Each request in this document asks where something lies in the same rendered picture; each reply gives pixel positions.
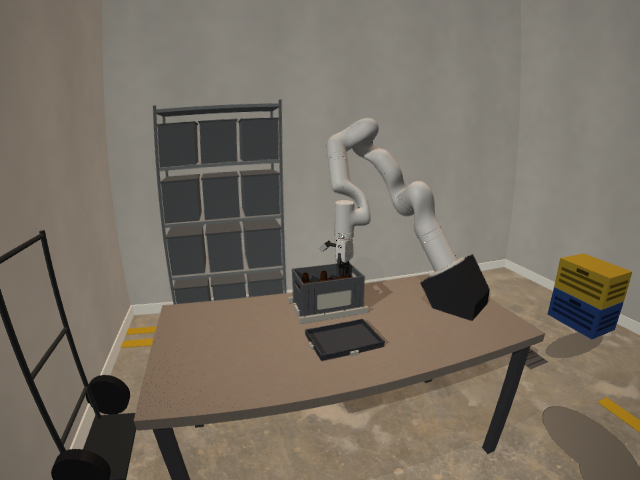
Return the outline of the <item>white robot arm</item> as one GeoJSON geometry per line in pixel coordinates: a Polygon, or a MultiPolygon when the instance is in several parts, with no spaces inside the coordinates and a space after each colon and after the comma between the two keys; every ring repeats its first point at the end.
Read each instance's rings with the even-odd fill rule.
{"type": "Polygon", "coordinates": [[[465,258],[457,259],[452,251],[436,219],[434,196],[429,186],[415,181],[406,187],[401,168],[393,156],[373,144],[378,131],[379,126],[374,119],[364,118],[331,136],[327,142],[331,188],[335,193],[352,198],[358,205],[354,208],[354,202],[347,200],[335,202],[335,237],[343,240],[353,238],[354,227],[368,225],[371,219],[366,196],[350,182],[346,152],[352,148],[382,175],[397,212],[403,216],[415,214],[414,230],[434,269],[432,276],[429,275],[433,277],[465,258]]]}

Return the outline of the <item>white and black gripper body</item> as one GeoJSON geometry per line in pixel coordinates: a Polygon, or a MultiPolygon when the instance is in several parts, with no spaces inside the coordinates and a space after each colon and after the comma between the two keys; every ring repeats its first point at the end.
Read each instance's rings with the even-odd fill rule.
{"type": "Polygon", "coordinates": [[[344,263],[353,258],[353,240],[350,239],[343,240],[336,238],[336,261],[338,261],[339,253],[341,253],[341,260],[344,263]]]}

